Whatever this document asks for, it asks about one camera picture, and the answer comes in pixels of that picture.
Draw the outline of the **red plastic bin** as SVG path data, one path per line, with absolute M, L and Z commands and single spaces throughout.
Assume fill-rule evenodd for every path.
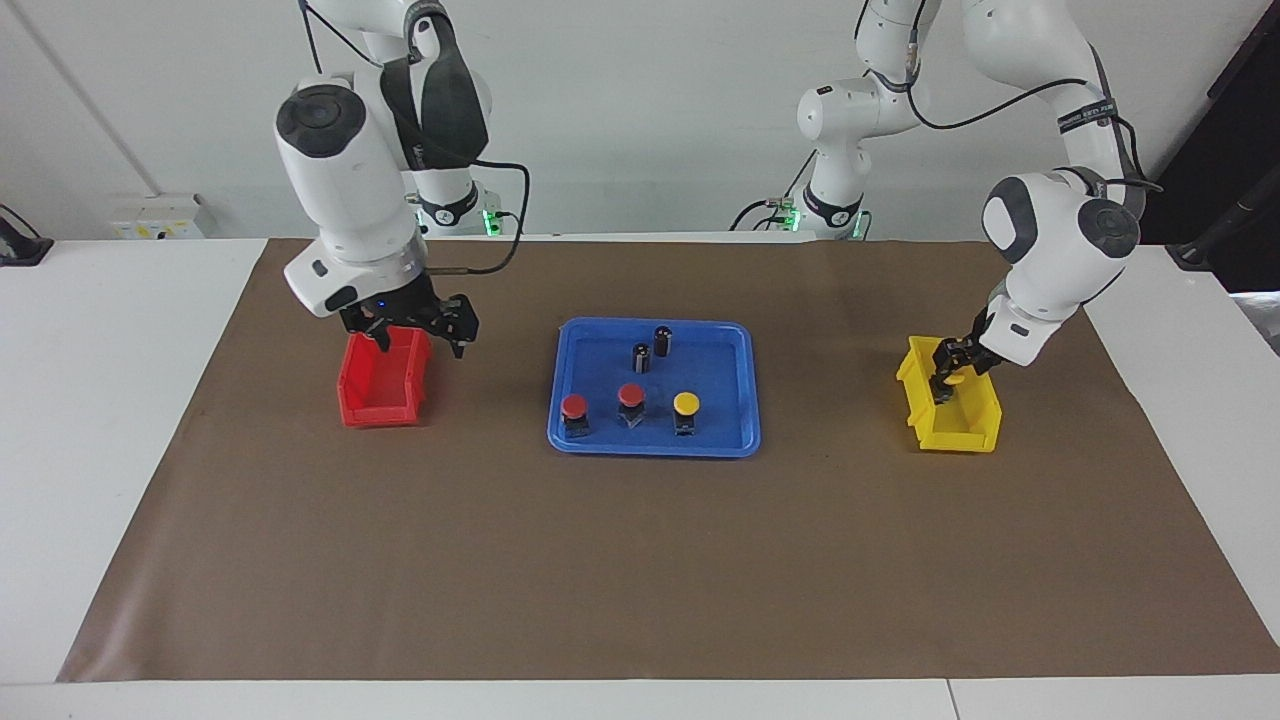
M 365 334 L 348 337 L 337 383 L 346 427 L 407 427 L 420 419 L 433 357 L 430 336 L 394 325 L 388 332 L 387 351 Z

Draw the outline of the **black clamp mount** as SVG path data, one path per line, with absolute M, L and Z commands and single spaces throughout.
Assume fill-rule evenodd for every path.
M 55 245 L 19 213 L 0 202 L 0 266 L 37 266 Z

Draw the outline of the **brown table mat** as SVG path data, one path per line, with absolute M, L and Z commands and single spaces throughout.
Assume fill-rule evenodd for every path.
M 1280 673 L 1085 316 L 995 374 L 992 454 L 932 454 L 896 382 L 965 331 L 983 243 L 571 243 L 439 281 L 481 318 L 425 419 L 348 429 L 339 322 L 273 240 L 60 670 L 137 679 L 849 679 Z M 550 447 L 573 316 L 737 322 L 744 460 Z

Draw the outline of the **yellow plastic bin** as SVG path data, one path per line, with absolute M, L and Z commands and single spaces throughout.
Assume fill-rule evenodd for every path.
M 991 375 L 986 386 L 957 387 L 955 397 L 936 405 L 931 392 L 934 350 L 941 338 L 913 334 L 908 352 L 896 373 L 908 401 L 906 424 L 924 451 L 989 454 L 995 451 L 1002 421 L 1002 409 Z

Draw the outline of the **black curtain panel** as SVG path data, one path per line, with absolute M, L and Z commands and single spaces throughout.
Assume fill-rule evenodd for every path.
M 1210 108 L 1161 172 L 1144 245 L 1193 241 L 1280 161 L 1280 0 L 1271 0 L 1207 92 Z M 1280 193 L 1267 218 L 1219 245 L 1211 272 L 1231 293 L 1280 291 Z

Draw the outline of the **white wall socket box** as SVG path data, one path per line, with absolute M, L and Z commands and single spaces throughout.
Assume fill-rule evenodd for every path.
M 108 224 L 119 240 L 206 240 L 215 222 L 198 195 L 164 193 L 116 205 Z

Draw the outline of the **blue plastic tray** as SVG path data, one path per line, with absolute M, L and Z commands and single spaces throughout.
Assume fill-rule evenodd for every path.
M 673 332 L 668 357 L 655 357 L 658 325 Z M 636 343 L 652 348 L 652 369 L 632 370 Z M 639 383 L 646 391 L 641 424 L 628 429 L 617 414 L 617 391 Z M 701 400 L 694 436 L 676 436 L 672 398 L 690 391 Z M 566 439 L 559 405 L 582 395 L 590 406 L 589 436 Z M 753 341 L 733 322 L 580 316 L 559 331 L 547 438 L 566 454 L 654 457 L 753 456 L 762 445 Z

